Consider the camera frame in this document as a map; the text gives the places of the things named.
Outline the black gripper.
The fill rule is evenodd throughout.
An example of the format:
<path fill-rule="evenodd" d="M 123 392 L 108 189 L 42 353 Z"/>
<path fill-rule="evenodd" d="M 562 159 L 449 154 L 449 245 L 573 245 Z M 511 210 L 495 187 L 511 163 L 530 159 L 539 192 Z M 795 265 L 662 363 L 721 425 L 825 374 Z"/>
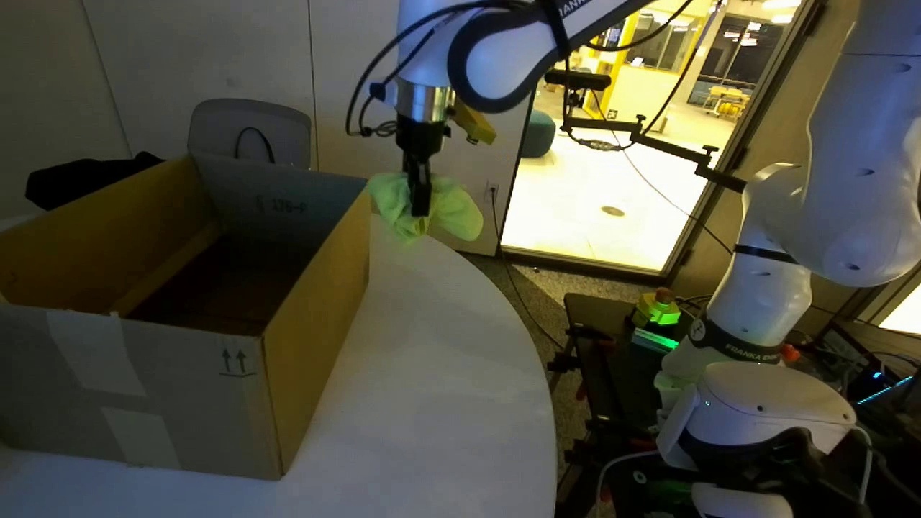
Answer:
<path fill-rule="evenodd" d="M 432 212 L 429 161 L 441 153 L 449 134 L 444 121 L 396 117 L 396 147 L 403 153 L 403 171 L 409 179 L 409 212 Z"/>

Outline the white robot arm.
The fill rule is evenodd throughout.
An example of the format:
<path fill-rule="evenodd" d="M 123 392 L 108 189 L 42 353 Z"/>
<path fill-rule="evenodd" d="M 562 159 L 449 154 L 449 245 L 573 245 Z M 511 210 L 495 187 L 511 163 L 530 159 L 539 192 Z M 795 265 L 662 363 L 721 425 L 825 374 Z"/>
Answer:
<path fill-rule="evenodd" d="M 647 0 L 400 0 L 396 143 L 412 210 L 447 111 L 516 105 L 536 81 Z M 878 287 L 921 258 L 921 0 L 861 0 L 809 115 L 809 159 L 742 187 L 733 255 L 662 359 L 657 455 L 690 474 L 700 518 L 795 518 L 785 479 L 855 429 L 855 409 L 782 363 L 812 281 Z"/>

